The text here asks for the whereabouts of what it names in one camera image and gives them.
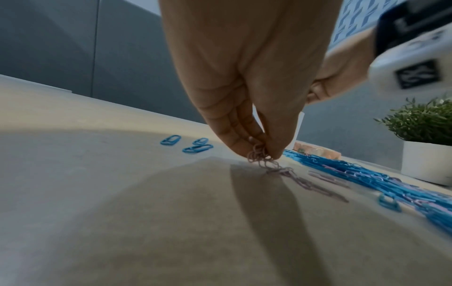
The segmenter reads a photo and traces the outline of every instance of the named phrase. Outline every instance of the white pot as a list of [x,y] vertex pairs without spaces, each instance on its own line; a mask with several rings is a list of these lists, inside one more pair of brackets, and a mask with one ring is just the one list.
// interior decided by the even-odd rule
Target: white pot
[[402,174],[452,186],[452,146],[405,141]]

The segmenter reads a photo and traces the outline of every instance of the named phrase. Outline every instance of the pile of paper clips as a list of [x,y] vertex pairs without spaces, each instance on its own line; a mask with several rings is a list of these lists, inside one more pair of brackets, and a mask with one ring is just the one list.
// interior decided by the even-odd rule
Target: pile of paper clips
[[399,203],[416,211],[450,235],[452,235],[452,196],[403,183],[398,178],[374,172],[357,164],[330,160],[315,155],[304,155],[285,150],[284,155],[307,167],[344,180],[380,191],[378,203],[388,209],[401,212]]
[[[182,137],[180,135],[172,135],[166,139],[163,139],[160,142],[160,144],[165,145],[165,146],[173,146],[176,143],[178,143],[181,138]],[[199,152],[203,152],[203,151],[212,149],[213,145],[207,144],[208,141],[209,141],[208,138],[196,139],[192,143],[193,146],[182,149],[182,152],[187,153],[187,154],[196,154]]]

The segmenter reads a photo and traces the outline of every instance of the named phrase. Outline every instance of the hand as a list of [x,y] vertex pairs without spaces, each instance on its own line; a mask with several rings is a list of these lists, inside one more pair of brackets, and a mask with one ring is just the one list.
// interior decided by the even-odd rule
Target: hand
[[367,80],[367,70],[375,59],[374,30],[362,31],[326,54],[306,104],[334,98]]
[[[341,0],[161,0],[177,73],[218,137],[279,158],[324,58]],[[264,126],[252,115],[256,106]]]

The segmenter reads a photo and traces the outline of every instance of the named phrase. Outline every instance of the white table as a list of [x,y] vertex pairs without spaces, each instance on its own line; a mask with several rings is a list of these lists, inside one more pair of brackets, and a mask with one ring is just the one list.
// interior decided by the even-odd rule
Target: white table
[[[447,285],[452,278],[452,237],[414,211],[382,208],[363,187],[311,178],[350,200],[337,202],[265,175],[207,125],[0,83],[0,285]],[[173,134],[183,137],[174,147],[158,143]],[[180,151],[201,137],[215,147]],[[309,178],[308,168],[280,162]]]

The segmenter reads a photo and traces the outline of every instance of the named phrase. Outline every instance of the blue patterned fabric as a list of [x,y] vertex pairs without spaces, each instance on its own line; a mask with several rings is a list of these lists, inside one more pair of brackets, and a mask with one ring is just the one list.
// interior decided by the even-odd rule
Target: blue patterned fabric
[[381,14],[404,0],[343,0],[329,49],[374,25]]

